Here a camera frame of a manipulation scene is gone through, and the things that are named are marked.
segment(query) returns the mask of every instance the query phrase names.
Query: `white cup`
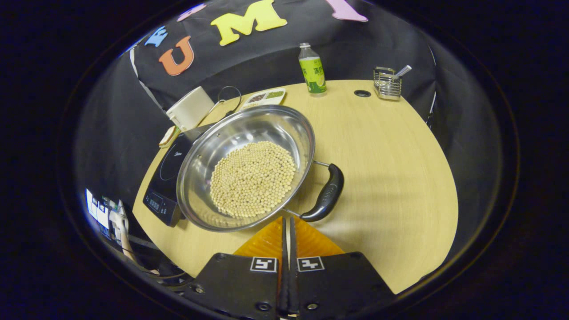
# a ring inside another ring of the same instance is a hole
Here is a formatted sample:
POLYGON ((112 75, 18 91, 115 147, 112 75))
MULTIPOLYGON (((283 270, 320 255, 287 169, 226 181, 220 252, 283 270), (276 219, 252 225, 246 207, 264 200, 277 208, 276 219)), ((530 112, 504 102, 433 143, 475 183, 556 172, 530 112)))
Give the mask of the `white cup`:
POLYGON ((197 87, 178 100, 166 114, 184 132, 195 128, 213 106, 214 103, 204 88, 197 87))

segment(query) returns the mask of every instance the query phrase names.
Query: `letter m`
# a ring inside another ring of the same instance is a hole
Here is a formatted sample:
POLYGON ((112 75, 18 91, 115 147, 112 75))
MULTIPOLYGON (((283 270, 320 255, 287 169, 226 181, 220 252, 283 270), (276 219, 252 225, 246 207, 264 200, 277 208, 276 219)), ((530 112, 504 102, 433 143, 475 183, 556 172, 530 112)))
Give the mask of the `letter m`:
POLYGON ((232 29, 244 35, 250 35, 253 30, 253 22, 257 21, 255 30, 265 31, 272 28, 282 27, 287 24, 273 9, 274 0, 261 0, 252 3, 244 16, 227 13, 212 21, 212 26, 217 26, 221 35, 219 44, 225 46, 239 40, 239 35, 234 34, 232 29))

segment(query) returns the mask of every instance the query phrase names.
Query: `wooden table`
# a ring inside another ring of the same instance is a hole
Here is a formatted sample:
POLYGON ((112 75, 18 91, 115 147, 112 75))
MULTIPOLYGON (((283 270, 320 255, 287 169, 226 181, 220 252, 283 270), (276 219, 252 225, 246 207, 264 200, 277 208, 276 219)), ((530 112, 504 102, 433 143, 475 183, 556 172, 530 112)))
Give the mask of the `wooden table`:
MULTIPOLYGON (((311 223, 346 252, 361 251, 394 293, 416 283, 446 257, 458 221, 456 188, 447 160, 411 105, 380 100, 369 80, 327 81, 328 94, 313 98, 304 83, 287 85, 282 105, 303 113, 316 136, 314 159, 334 163, 345 176, 332 211, 311 223), (355 90, 370 97, 358 97, 355 90)), ((200 125, 235 107, 220 104, 200 125)), ((164 225, 142 203, 152 174, 167 149, 160 149, 133 207, 142 228, 175 264, 196 276, 217 252, 233 253, 263 225, 231 233, 208 232, 187 220, 164 225)), ((315 203, 328 170, 312 166, 287 208, 302 213, 315 203)))

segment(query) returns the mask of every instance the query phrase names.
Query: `foam letter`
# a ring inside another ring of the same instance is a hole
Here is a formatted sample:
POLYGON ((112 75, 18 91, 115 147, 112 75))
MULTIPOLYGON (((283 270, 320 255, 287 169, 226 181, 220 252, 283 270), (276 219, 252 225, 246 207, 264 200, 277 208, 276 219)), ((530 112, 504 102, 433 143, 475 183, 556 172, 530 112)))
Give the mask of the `foam letter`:
POLYGON ((219 44, 225 46, 239 40, 239 35, 234 34, 232 29, 244 35, 250 35, 254 21, 257 21, 257 26, 255 27, 257 31, 265 31, 286 25, 287 21, 279 17, 272 3, 273 0, 257 1, 247 8, 244 16, 227 13, 212 21, 211 25, 217 26, 221 35, 219 44))
POLYGON ((200 5, 197 5, 191 9, 189 9, 188 11, 180 14, 180 17, 178 17, 177 21, 180 22, 186 18, 188 18, 190 15, 200 11, 201 9, 205 8, 207 5, 205 3, 202 3, 200 5))
POLYGON ((368 19, 363 15, 357 13, 352 6, 345 0, 326 0, 328 4, 334 9, 332 16, 340 20, 352 20, 366 22, 368 19))
POLYGON ((164 27, 165 26, 158 28, 158 30, 156 30, 156 32, 152 34, 150 38, 148 38, 148 40, 146 40, 146 43, 144 45, 150 43, 153 44, 154 47, 158 48, 158 46, 162 43, 162 40, 164 40, 164 38, 166 38, 166 36, 168 35, 164 27))
POLYGON ((193 62, 193 50, 192 46, 189 45, 189 36, 184 37, 182 40, 176 43, 176 47, 182 49, 182 53, 184 54, 184 61, 182 63, 177 64, 172 57, 172 52, 174 49, 169 49, 168 51, 164 52, 164 54, 158 59, 158 61, 162 62, 164 69, 168 72, 171 76, 177 76, 180 73, 184 72, 187 68, 192 65, 193 62))

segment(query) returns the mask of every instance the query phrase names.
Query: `stainless steel pot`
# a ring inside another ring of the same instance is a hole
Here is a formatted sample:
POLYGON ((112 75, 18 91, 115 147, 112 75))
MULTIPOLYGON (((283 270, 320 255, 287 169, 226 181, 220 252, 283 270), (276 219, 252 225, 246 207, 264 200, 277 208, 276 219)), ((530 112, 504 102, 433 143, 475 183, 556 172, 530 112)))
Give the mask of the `stainless steel pot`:
POLYGON ((184 158, 176 192, 183 215, 197 226, 210 231, 230 232, 257 225, 280 210, 298 215, 305 221, 327 216, 344 186, 342 171, 333 164, 314 161, 315 138, 308 119, 295 109, 281 105, 248 108, 225 117, 207 129, 192 145, 184 158), (210 196, 215 165, 231 151, 248 143, 271 141, 290 152, 296 164, 291 190, 271 211, 253 218, 234 218, 221 213, 210 196), (305 214, 284 209, 306 178, 312 163, 328 166, 330 179, 324 185, 316 205, 305 214))

